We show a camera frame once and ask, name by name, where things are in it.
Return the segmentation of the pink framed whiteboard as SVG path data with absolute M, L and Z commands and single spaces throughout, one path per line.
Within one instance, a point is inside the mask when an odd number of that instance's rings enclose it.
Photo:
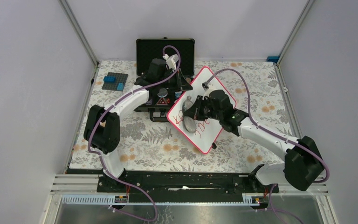
M 213 76 L 208 67 L 203 67 L 191 82 L 193 90 L 185 91 L 175 102 L 167 114 L 168 121 L 183 134 L 199 151 L 207 154 L 213 147 L 223 127 L 220 124 L 224 119 L 233 115 L 237 102 L 222 82 Z M 187 96 L 194 101 L 197 96 L 207 96 L 218 101 L 220 120 L 207 119 L 196 122 L 196 132 L 189 133 L 183 126 L 182 104 Z

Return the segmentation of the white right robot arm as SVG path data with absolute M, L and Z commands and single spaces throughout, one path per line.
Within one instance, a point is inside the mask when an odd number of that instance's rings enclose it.
M 323 183 L 330 177 L 312 138 L 282 135 L 257 124 L 249 113 L 234 108 L 223 90 L 214 90 L 208 96 L 198 95 L 194 101 L 187 97 L 182 111 L 183 125 L 189 132 L 195 132 L 196 121 L 213 119 L 228 133 L 252 140 L 282 159 L 280 164 L 260 165 L 251 173 L 248 184 L 255 192 L 261 192 L 267 185 L 283 183 L 306 191 L 311 184 Z M 323 172 L 325 178 L 317 180 Z

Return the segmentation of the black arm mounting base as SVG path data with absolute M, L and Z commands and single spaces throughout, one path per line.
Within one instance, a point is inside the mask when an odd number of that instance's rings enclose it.
M 278 193 L 253 174 L 125 171 L 98 178 L 98 193 L 122 193 L 131 203 L 242 203 L 244 195 Z

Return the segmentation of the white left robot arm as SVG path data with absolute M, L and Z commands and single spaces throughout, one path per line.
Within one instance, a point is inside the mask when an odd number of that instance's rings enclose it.
M 88 113 L 83 137 L 87 150 L 98 156 L 103 172 L 109 176 L 108 186 L 115 192 L 122 191 L 126 180 L 124 167 L 117 152 L 120 142 L 120 123 L 132 111 L 152 99 L 160 89 L 182 91 L 180 81 L 181 60 L 175 56 L 152 59 L 149 69 L 139 76 L 134 85 L 108 106 L 93 105 Z

